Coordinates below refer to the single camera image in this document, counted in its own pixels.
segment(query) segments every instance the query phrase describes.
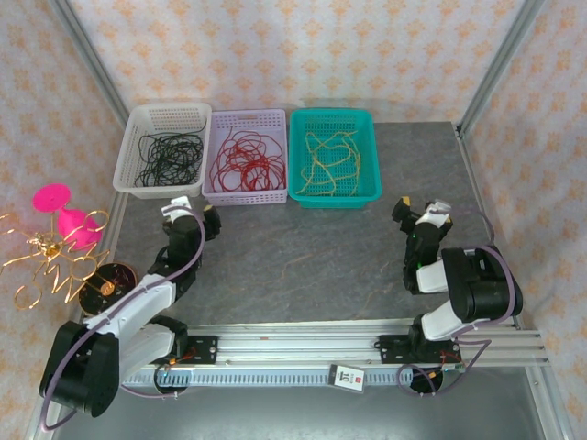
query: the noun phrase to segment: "linear rail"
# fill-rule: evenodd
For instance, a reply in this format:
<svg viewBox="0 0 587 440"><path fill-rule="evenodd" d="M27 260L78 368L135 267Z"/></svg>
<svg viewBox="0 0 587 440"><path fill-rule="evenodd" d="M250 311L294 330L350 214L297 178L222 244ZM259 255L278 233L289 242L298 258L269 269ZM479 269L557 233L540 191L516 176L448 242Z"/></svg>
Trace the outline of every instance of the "linear rail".
<svg viewBox="0 0 587 440"><path fill-rule="evenodd" d="M394 372L402 363L382 364L379 350L373 344L380 335L407 334L411 323L411 319L391 319L193 327L190 335L219 337L216 363L174 366L169 380L187 386L287 386L287 380L289 385L295 385L291 380L299 380L297 385L312 386L324 383L331 364L346 364L366 369L367 374L374 375L372 379L377 384L394 384ZM517 330L511 320L495 327L481 327L461 339L492 339L492 344L475 363L477 367L549 365L540 333ZM476 346L461 346L463 360L471 360L477 350ZM419 364L421 367L435 365ZM125 383L149 385L153 370L153 366L146 366ZM318 375L317 379L312 379L313 375Z"/></svg>

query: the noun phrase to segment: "cable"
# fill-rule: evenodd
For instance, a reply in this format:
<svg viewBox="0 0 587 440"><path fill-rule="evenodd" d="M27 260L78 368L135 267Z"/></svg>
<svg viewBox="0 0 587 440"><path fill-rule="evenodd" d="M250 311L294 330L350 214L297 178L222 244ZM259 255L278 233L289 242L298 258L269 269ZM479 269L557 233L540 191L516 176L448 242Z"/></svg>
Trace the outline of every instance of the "cable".
<svg viewBox="0 0 587 440"><path fill-rule="evenodd" d="M439 215L443 215L443 214L448 214L448 215L452 215L452 214L457 214L457 215L469 215L469 214L476 214L476 215L480 215L481 218L483 219L483 222L485 222L485 225L487 226L487 231L489 232L489 242L487 243L487 246L493 246L493 243L495 241L495 228L493 228L493 224L491 222L491 220L489 219L489 217L487 216L487 214L485 214L481 209L478 208L456 208L456 209L451 209L450 211L441 211L441 210L437 210L437 211L430 211L431 214L439 214ZM463 246L463 248L476 248L477 246Z"/></svg>
<svg viewBox="0 0 587 440"><path fill-rule="evenodd" d="M458 361L459 363L465 365L465 361L462 360L460 357L453 355L452 353L446 352L444 350L440 350L440 356L442 359L442 365L445 364L446 358L453 358L454 360Z"/></svg>
<svg viewBox="0 0 587 440"><path fill-rule="evenodd" d="M159 394L166 394L169 390L163 390L161 388L161 386L159 385L159 372L161 371L161 369L164 369L166 367L169 367L169 363L168 362L164 362L162 364L160 364L159 366L157 366L155 368L155 371L153 372L153 385L155 386L155 389L159 392ZM173 390L173 393L179 393L181 394L183 391L185 391L185 388L182 388L180 391L177 390Z"/></svg>
<svg viewBox="0 0 587 440"><path fill-rule="evenodd" d="M128 303L130 303L132 300L137 298L140 294L147 293L147 292L149 292L150 289L153 289L157 286L161 286L163 283L165 283L167 281L171 281L171 280L179 277L184 272L186 272L188 269L190 269L193 266L193 264L195 264L197 262L197 260L200 258L200 256L202 255L202 250L204 249L204 242L205 242L205 240L204 240L205 228L204 228L204 223L202 222L202 219L200 219L199 215L194 210L183 207L183 206L173 206L173 207L169 208L167 211L165 211L165 214L171 213L173 211L178 211L178 210L186 211L187 213L192 215L195 218L195 220L197 221L198 225L200 226L200 243L199 243L198 249L195 252L194 257L185 266L183 266L181 269L175 271L170 276L162 278L157 281L154 281L145 287L142 287L136 291L129 293L122 300L120 300L120 302L117 303L116 308L111 313L109 313L105 319L103 319L96 326L94 326L93 328L91 328L87 332L85 332L83 334L83 336L80 337L80 339L78 339L78 341L75 344L73 344L72 348L70 348L70 350L65 354L65 356L61 360L60 364L55 369L53 377L51 378L51 380L49 382L49 386L47 387L47 390L45 391L45 397L43 399L43 404L41 406L40 420L39 420L40 428L43 432L48 433L50 431L54 431L54 430L60 428L61 426L63 426L67 422L69 422L71 420L71 418L76 414L76 411L72 410L69 414L67 414L63 419L59 420L54 425L51 425L51 426L47 425L47 413L49 412L49 405L51 402L51 398L53 397L53 393L55 392L55 388L57 387L57 382L61 378L61 375L63 374L63 371L65 370L65 367L67 366L69 361L75 356L75 354L83 346L83 344L85 344L85 342L88 339L90 339L90 337L92 337L95 333L97 333L98 330L100 330L103 326L108 324L110 322L110 320L113 319ZM121 385L121 388L125 391L128 391L128 388L125 387L124 385ZM132 393L135 395L138 395L137 391L134 391ZM157 397L158 398L175 397L175 394L174 393L169 394L169 395L162 394L162 395L158 395Z"/></svg>
<svg viewBox="0 0 587 440"><path fill-rule="evenodd" d="M275 150L275 146L279 154L270 154L269 150ZM230 128L210 167L209 178L215 193L283 189L286 178L283 147L269 135L248 130L233 135Z"/></svg>
<svg viewBox="0 0 587 440"><path fill-rule="evenodd" d="M488 246L480 246L479 249L484 250L485 252L491 254L495 259L497 259L497 262L500 264L500 266L502 267L502 270L504 271L505 280L507 282L507 289L509 291L509 296L510 296L510 301L507 305L507 310L505 311L504 315L500 318L494 319L492 321L481 321L476 324L471 323L471 324L467 325L466 327L463 327L460 330L457 330L455 333L453 333L450 336L451 338L453 338L455 340L455 342L457 344L464 345L464 346L482 345L482 347L479 349L479 351L473 357L473 359L471 359L471 362L469 362L469 365L467 365L467 367L465 367L465 372L462 373L460 376L458 376L457 379L454 382L452 382L446 389L436 390L434 384L432 383L432 380L430 378L428 378L428 383L430 384L430 388L432 389L431 394L416 393L416 392L408 391L400 382L400 376L405 369L414 369L414 370L418 371L420 374L425 375L426 377L427 377L427 373L422 368L420 368L414 364L402 365L395 373L396 378L397 378L397 384L398 384L398 387L400 388L400 390L402 390L406 394L409 394L410 396L435 397L439 394L444 394L448 391L451 391L455 386L457 386L459 383L461 383L463 381L464 377L467 375L467 373L469 373L469 371L471 370L471 368L475 364L475 362L477 362L477 359L479 359L479 357L485 351L485 349L487 349L487 347L492 343L492 340L491 339L483 339L481 341L461 341L461 340L459 340L459 336L463 336L464 334L470 332L470 330L473 330L473 329L476 329L476 328L479 328L482 326L498 325L498 324L502 323L503 321L505 321L507 318L509 318L512 315L512 312L514 311L514 308L515 308L515 287L514 287L514 278L512 277L512 272L507 267L507 264L505 263L504 258L497 251L493 250L491 247L488 247Z"/></svg>
<svg viewBox="0 0 587 440"><path fill-rule="evenodd" d="M198 133L204 128L190 133L159 133L140 137L138 153L146 165L135 179L135 186L181 186L194 183L198 178L204 151L204 142ZM141 147L143 139L152 141L147 148Z"/></svg>
<svg viewBox="0 0 587 440"><path fill-rule="evenodd" d="M337 194L337 188L338 188L337 182L338 181L344 181L346 179L355 179L355 185L354 185L351 193L349 194L349 196L355 195L355 193L357 192L357 188L359 187L359 176L360 176L360 152L359 152L359 149L357 148L357 144L355 144L355 141L352 138L352 135L354 135L355 133L357 133L357 132L353 131L350 133L346 133L346 132L338 131L337 133L335 133L334 135L329 137L324 142L321 141L318 138L318 136L316 136L312 132L307 132L305 134L305 147L308 150L308 153L310 153L310 157L312 158L312 166L311 166L309 177L306 177L304 175L304 171L305 171L306 167L302 168L301 175L302 175L302 179L304 179L304 181L305 181L305 185L304 185L304 187L302 187L302 189L300 191L296 192L296 194L306 195L306 194L310 193L310 195L313 195L313 196L315 196L315 195L331 195L331 196L338 195ZM331 140L335 139L338 136L342 136L342 138L341 138L342 145L338 144L335 146L329 146L328 142L330 142ZM314 149L312 149L310 147L310 141L309 141L310 137L313 137L314 140L318 142L318 146ZM318 159L318 152L320 151L320 149L334 150L334 149L344 149L344 148L346 148L349 153L346 158L339 159L335 162L328 163L328 164L325 164ZM316 175L316 166L319 168L318 173L320 173L320 170L321 170L326 174L327 180L314 181L314 178ZM343 171L345 171L348 168L352 169L354 167L355 172L348 174L348 175L341 176L341 177L334 177L332 175L332 172L330 171L330 169L337 167L337 166L341 166ZM324 185L332 185L332 190L325 191L325 192L312 192L312 191L309 192L307 190L307 188L309 186L324 186Z"/></svg>
<svg viewBox="0 0 587 440"><path fill-rule="evenodd" d="M126 385L120 385L120 388L122 388L124 391L126 391L128 394L132 394L133 396L136 397L140 397L142 399L168 399L173 397L174 399L177 399L179 396L184 396L186 394L193 394L195 392L198 392L202 389L202 387L190 387L184 391L177 391L177 392L168 392L165 394L150 394L147 392L141 392L141 391L137 391L137 390L133 390L132 388L127 387Z"/></svg>

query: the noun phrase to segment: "robotic arm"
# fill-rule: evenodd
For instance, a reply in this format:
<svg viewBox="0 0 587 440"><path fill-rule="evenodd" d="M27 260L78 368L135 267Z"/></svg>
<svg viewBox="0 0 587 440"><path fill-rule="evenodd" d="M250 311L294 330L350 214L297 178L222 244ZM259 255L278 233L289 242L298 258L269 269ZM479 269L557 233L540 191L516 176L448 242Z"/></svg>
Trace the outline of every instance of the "robotic arm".
<svg viewBox="0 0 587 440"><path fill-rule="evenodd" d="M504 273L503 258L495 246L463 249L445 248L437 254L440 241L453 224L450 205L434 201L424 214L411 211L408 197L393 209L393 220L408 237L404 258L404 285L413 294L448 292L449 300L435 311L419 315L406 339L382 336L377 347L410 362L438 362L442 351L451 352L451 338L475 323L518 315L522 311L522 292L513 282L512 295Z"/></svg>
<svg viewBox="0 0 587 440"><path fill-rule="evenodd" d="M92 330L94 333L67 362L50 397L93 417L108 408L127 376L171 352L178 357L183 355L187 326L171 318L153 318L175 303L195 281L201 256L181 275L169 277L194 259L202 240L211 240L220 233L221 224L216 209L208 206L201 231L198 221L178 206L191 209L187 197L174 199L172 205L162 209L168 215L163 230L169 236L169 246L159 252L138 286L99 315L82 324L70 321L59 329L41 379L41 397L45 397L58 366L73 345Z"/></svg>

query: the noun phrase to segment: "teal basket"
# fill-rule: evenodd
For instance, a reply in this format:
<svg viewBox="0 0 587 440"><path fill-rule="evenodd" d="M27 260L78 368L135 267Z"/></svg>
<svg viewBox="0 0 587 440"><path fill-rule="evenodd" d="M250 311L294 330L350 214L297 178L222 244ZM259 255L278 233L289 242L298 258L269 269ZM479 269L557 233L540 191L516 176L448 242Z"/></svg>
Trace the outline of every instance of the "teal basket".
<svg viewBox="0 0 587 440"><path fill-rule="evenodd" d="M289 144L288 191L303 208L362 208L381 197L375 129L369 112L350 108L296 110L290 118Z"/></svg>

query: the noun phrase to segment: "gold wire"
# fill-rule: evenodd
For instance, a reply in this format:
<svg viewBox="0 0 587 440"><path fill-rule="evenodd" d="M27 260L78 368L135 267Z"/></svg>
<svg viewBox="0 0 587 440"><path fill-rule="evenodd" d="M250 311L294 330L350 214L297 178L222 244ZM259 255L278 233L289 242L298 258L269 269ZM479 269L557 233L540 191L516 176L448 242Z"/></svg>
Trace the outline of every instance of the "gold wire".
<svg viewBox="0 0 587 440"><path fill-rule="evenodd" d="M87 224L88 220L90 218L92 218L92 216L94 216L94 215L103 215L105 218L104 223L96 228L87 227L86 224ZM14 218L15 222L18 224L18 218L15 214L6 213L6 214L0 215L0 221L5 221L8 218ZM70 239L71 239L71 237L73 237L73 235L77 231L84 229L84 228L85 228L85 230L87 230L89 232L100 232L108 225L109 221L110 221L110 216L106 211L94 210L85 216L81 225L74 228L72 231L70 231L70 233L66 237L63 237L61 240L55 240L55 236L59 237L60 235L55 232L55 224L54 224L55 215L54 215L54 213L51 214L51 217L50 217L50 231L48 233L44 233L44 234L43 233L35 233L32 236L30 236L30 235L26 234L25 232L20 231L15 228L8 228L7 230L0 230L0 236L19 233L22 236L24 236L27 239L27 243L29 243L31 245L31 250L28 255L18 257L18 258L12 258L12 259L6 261L5 263L3 263L0 266L0 275L2 274L5 267L7 267L11 264L17 263L19 261L24 261L26 259L31 259L32 261L35 261L39 264L37 269L33 272L33 276L30 280L30 283L39 292L39 296L36 299L34 299L34 301L32 301L31 304L23 305L22 303L20 303L19 298L23 292L27 291L28 286L21 285L16 290L16 292L14 294L15 307L18 310L30 310L39 304L39 302L43 296L43 289L37 281L37 277L40 273L42 273L42 275L44 277L49 277L49 275L54 274L52 288L50 290L51 294L55 294L55 293L59 292L61 289L63 289L63 287L67 286L67 290L66 290L67 293L65 295L65 302L68 303L71 300L73 300L77 296L79 291L82 289L83 283L94 276L97 269L100 267L100 265L105 261L105 259L110 254L110 250L107 249L107 250L104 250L96 255L92 255L92 252L97 247L97 243L88 244L87 246L84 246L80 249L73 249L73 248L75 248L76 240L70 241ZM76 252L84 252L84 253L81 256L75 257L74 254ZM60 282L61 268L60 268L60 264L58 262L59 257L61 257L63 260L65 260L68 263L68 269L69 269L68 276L65 278L65 280L63 280L61 282ZM75 273L75 266L77 263L79 263L81 261L83 261L83 262L90 261L93 263L92 270L89 270L83 276L80 276L79 274ZM81 281L81 285L75 291L73 291L74 281Z"/></svg>
<svg viewBox="0 0 587 440"><path fill-rule="evenodd" d="M315 135L313 132L308 132L305 135L305 147L308 150L308 152L310 153L311 157L312 157L312 166L310 167L310 176L306 177L305 176L305 170L306 167L302 168L301 171L301 175L302 175L302 179L304 179L305 181L305 185L304 187L298 191L296 194L304 194L306 193L306 190L308 188L308 186L322 186L322 185L332 185L332 190L330 191L325 191L325 192L313 192L311 195L330 195L333 196L336 191L337 191L337 181L343 181L346 179L352 179L355 178L355 186L352 190L352 192L350 193L350 196L355 195L355 193L357 192L357 188L359 187L359 176L360 176L360 153L359 153L359 149L357 148L357 144L355 144L355 141L352 139L352 135L356 134L356 131L353 132L342 132L342 131L338 131L337 133L335 133L334 135L332 135L331 137L329 137L327 140L325 141L321 141L317 135ZM328 142L330 142L332 139L336 138L337 136L342 136L341 140L342 140L342 144L343 145L334 145L334 146L329 146ZM312 149L310 147L310 141L309 138L313 137L317 142L318 142L318 146L315 147L314 149ZM344 159L338 160L337 162L334 163L328 163L328 164L324 164L322 163L320 160L318 160L318 151L320 149L344 149L346 148L349 152L348 156ZM351 156L354 156L354 161L355 161L355 172L352 174L349 174L347 176L342 176L342 177L334 177L332 175L332 173L330 172L329 168L332 167L336 167L337 165L340 165L348 160L352 160ZM314 176L316 173L316 166L321 168L327 175L328 179L325 181L314 181Z"/></svg>

